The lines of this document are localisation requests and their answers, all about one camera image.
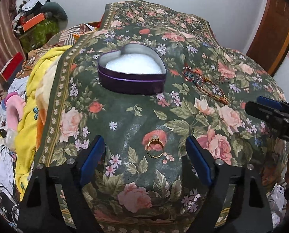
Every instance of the orange box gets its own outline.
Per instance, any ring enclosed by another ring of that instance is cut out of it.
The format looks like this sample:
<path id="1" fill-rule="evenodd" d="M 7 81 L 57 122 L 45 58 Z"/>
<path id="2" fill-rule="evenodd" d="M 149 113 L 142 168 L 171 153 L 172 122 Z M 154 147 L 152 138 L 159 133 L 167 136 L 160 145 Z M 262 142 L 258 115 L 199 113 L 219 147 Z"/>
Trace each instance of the orange box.
<path id="1" fill-rule="evenodd" d="M 23 25 L 23 29 L 24 32 L 26 32 L 28 29 L 30 29 L 31 27 L 35 26 L 36 24 L 38 24 L 39 22 L 43 21 L 45 19 L 44 14 L 38 14 L 37 16 L 35 16 L 34 18 L 31 18 L 30 20 L 28 20 L 24 25 Z"/>

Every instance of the blue gripper pad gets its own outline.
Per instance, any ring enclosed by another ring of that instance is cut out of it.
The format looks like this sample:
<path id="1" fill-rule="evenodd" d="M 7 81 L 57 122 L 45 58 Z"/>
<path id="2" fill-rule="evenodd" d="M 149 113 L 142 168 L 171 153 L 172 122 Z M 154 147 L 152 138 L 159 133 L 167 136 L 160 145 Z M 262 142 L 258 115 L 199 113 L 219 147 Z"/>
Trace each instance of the blue gripper pad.
<path id="1" fill-rule="evenodd" d="M 269 98 L 266 98 L 263 96 L 259 96 L 257 98 L 257 103 L 268 106 L 268 107 L 273 108 L 273 109 L 277 109 L 279 111 L 282 111 L 282 109 L 283 109 L 283 107 L 279 101 L 272 100 L 272 99 L 269 99 Z"/>
<path id="2" fill-rule="evenodd" d="M 210 174 L 210 167 L 199 151 L 203 150 L 203 148 L 197 148 L 196 144 L 190 137 L 186 139 L 185 145 L 188 156 L 191 159 L 191 162 L 198 174 L 200 181 L 208 187 L 211 186 L 212 179 Z"/>
<path id="3" fill-rule="evenodd" d="M 87 160 L 85 161 L 85 163 L 81 168 L 81 179 L 80 179 L 81 187 L 84 187 L 91 181 L 92 176 L 97 167 L 97 164 L 101 160 L 104 151 L 105 151 L 105 143 L 103 137 L 100 137 L 98 141 L 95 143 L 95 146 L 93 147 L 92 151 L 87 157 Z"/>

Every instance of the wooden door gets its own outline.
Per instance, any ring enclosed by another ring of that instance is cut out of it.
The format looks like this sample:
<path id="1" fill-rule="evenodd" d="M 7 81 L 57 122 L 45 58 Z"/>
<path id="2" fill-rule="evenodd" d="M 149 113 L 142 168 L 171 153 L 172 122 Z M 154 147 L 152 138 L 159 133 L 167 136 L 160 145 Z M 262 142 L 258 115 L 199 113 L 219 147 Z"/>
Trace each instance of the wooden door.
<path id="1" fill-rule="evenodd" d="M 274 75 L 288 50 L 289 6 L 285 0 L 268 0 L 247 55 Z"/>

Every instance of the pink plush toy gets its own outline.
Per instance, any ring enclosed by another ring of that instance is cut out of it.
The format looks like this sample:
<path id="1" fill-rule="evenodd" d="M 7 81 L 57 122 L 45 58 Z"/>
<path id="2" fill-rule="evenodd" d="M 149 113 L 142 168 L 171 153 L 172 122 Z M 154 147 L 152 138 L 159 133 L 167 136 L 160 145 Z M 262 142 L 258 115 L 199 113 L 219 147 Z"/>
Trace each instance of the pink plush toy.
<path id="1" fill-rule="evenodd" d="M 6 105 L 7 127 L 17 130 L 18 123 L 24 114 L 24 106 L 26 105 L 26 102 L 18 95 L 17 92 L 8 94 L 4 102 Z"/>

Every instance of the screw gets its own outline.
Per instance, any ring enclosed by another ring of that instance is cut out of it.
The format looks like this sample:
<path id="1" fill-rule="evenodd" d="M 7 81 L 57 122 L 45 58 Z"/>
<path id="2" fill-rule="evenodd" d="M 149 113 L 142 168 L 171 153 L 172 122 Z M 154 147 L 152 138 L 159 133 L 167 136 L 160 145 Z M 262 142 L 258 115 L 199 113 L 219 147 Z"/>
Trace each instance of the screw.
<path id="1" fill-rule="evenodd" d="M 219 166 L 222 166 L 223 165 L 223 163 L 224 163 L 224 161 L 222 160 L 222 159 L 216 159 L 215 160 L 215 163 L 217 164 L 217 165 L 219 165 Z"/>
<path id="2" fill-rule="evenodd" d="M 67 159 L 67 164 L 68 164 L 68 165 L 72 165 L 72 164 L 74 164 L 74 162 L 75 162 L 75 159 L 74 159 L 74 158 L 69 158 L 69 159 Z"/>
<path id="3" fill-rule="evenodd" d="M 43 164 L 38 164 L 38 165 L 37 165 L 37 169 L 38 169 L 38 170 L 41 170 L 43 167 L 44 167 Z"/>
<path id="4" fill-rule="evenodd" d="M 247 165 L 247 168 L 248 168 L 249 170 L 253 170 L 253 169 L 254 169 L 254 166 L 253 166 L 252 164 L 248 164 L 248 165 Z"/>

